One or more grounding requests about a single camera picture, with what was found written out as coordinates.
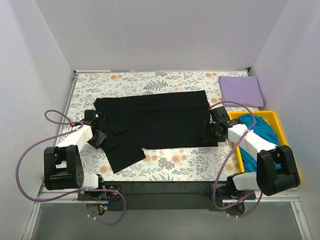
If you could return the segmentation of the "black t-shirt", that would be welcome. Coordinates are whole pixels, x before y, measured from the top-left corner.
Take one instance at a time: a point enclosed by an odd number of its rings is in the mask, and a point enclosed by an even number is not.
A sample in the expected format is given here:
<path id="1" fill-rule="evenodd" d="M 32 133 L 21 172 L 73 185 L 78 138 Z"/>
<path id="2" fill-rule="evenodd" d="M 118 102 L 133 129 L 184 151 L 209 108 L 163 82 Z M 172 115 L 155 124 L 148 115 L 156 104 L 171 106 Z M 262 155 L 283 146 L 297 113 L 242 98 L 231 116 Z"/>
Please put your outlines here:
<path id="1" fill-rule="evenodd" d="M 144 150 L 216 147 L 205 143 L 204 122 L 210 120 L 205 91 L 97 98 L 100 147 L 113 173 L 143 160 Z"/>

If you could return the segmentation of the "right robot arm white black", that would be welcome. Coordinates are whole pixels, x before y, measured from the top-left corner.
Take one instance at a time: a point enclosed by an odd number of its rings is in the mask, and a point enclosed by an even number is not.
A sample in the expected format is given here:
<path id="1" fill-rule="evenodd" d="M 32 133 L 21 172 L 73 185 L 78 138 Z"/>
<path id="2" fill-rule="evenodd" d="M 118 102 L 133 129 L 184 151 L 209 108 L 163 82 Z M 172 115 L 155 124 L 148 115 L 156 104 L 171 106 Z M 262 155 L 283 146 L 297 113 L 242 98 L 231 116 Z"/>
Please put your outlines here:
<path id="1" fill-rule="evenodd" d="M 261 191 L 271 196 L 300 185 L 292 149 L 276 145 L 254 133 L 241 120 L 230 119 L 223 106 L 210 107 L 211 119 L 203 123 L 203 141 L 219 143 L 229 140 L 244 149 L 257 164 L 255 172 L 236 173 L 227 178 L 226 192 L 237 199 L 245 191 Z"/>

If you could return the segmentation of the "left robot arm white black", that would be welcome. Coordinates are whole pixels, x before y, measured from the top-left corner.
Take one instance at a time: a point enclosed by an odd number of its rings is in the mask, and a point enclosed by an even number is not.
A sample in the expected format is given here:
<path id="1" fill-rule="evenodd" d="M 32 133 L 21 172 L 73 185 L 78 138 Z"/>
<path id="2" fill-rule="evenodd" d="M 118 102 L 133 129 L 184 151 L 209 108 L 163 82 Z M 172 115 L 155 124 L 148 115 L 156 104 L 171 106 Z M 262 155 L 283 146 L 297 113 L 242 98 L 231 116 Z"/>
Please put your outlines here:
<path id="1" fill-rule="evenodd" d="M 89 190 L 95 200 L 101 200 L 107 193 L 102 176 L 84 171 L 80 152 L 86 144 L 99 149 L 107 135 L 99 130 L 96 110 L 85 110 L 80 122 L 81 129 L 44 150 L 44 184 L 47 190 Z"/>

